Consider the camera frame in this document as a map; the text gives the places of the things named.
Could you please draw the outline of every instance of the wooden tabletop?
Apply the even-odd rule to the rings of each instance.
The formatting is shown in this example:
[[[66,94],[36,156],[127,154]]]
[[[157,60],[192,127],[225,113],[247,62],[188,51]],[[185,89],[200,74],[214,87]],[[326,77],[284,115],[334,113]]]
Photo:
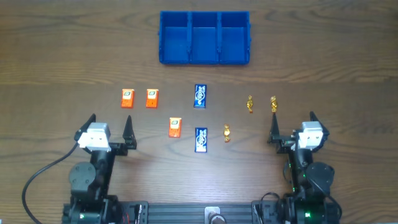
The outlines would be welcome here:
[[[250,11],[247,66],[165,66],[159,11]],[[66,154],[96,113],[122,141],[132,116],[137,151],[116,159],[109,193],[149,202],[251,202],[291,192],[287,156],[266,144],[269,99],[282,134],[314,111],[330,130],[314,160],[335,168],[332,196],[342,223],[398,222],[398,4],[395,0],[0,1],[0,219],[32,223],[21,203],[28,178]],[[208,85],[193,109],[194,85]],[[134,109],[120,108],[122,88]],[[145,108],[146,89],[159,107]],[[253,114],[246,101],[253,96]],[[180,139],[169,118],[182,118]],[[231,142],[223,141],[223,125]],[[208,128],[208,153],[194,130]],[[76,150],[27,191],[33,214],[60,223]]]

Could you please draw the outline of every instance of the wood grain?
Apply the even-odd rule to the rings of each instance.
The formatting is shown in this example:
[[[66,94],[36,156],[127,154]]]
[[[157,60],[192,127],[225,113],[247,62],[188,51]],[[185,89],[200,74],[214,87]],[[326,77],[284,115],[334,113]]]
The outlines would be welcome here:
[[[165,66],[158,59],[161,10],[251,12],[248,66]],[[250,202],[291,189],[284,155],[266,144],[269,97],[284,134],[314,110],[330,140],[314,155],[336,170],[332,196],[342,223],[398,222],[398,5],[394,0],[0,1],[0,219],[32,223],[26,180],[73,146],[90,114],[121,141],[132,115],[138,150],[116,159],[110,194],[149,202]],[[207,109],[192,108],[208,84]],[[133,110],[120,108],[134,88]],[[159,108],[145,109],[147,88]],[[253,96],[254,113],[245,103]],[[169,117],[183,119],[169,139]],[[231,142],[223,142],[223,124]],[[194,128],[209,130],[195,154]],[[38,176],[27,193],[44,223],[60,223],[77,150]]]

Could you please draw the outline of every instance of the blue bin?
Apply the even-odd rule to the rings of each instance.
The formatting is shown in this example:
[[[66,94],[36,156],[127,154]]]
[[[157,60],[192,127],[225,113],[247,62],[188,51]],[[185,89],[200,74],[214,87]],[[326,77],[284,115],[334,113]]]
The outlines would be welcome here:
[[[250,61],[249,12],[160,12],[159,61],[244,65]]]

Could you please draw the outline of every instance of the blue plastic container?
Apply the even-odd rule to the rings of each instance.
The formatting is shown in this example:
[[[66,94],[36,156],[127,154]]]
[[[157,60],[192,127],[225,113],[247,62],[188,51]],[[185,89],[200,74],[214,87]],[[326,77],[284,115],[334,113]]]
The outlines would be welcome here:
[[[244,65],[250,42],[249,12],[160,12],[161,63]]]

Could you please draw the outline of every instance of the blue snack wrapper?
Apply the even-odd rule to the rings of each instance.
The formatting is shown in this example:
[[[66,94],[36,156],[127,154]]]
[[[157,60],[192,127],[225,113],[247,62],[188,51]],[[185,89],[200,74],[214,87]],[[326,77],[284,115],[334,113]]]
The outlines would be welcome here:
[[[195,85],[195,103],[193,104],[194,108],[206,108],[206,89],[207,86],[205,84]]]
[[[195,152],[207,152],[207,128],[195,128]]]

